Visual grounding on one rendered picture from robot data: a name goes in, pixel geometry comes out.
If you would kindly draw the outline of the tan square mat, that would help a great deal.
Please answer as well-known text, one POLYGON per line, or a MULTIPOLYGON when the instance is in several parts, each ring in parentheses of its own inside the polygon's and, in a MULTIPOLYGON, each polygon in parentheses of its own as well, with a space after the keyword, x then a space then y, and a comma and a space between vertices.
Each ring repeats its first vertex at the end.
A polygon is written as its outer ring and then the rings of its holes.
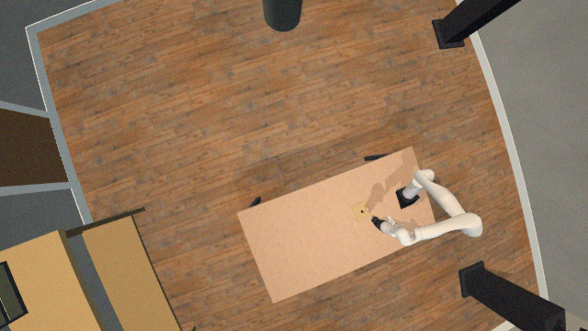
POLYGON ((371 216, 371 212, 370 210, 367 211, 367 208, 369 209, 366 200, 352 207, 357 222, 360 222, 366 219, 367 217, 371 216), (364 212, 362 213, 361 211, 364 212))

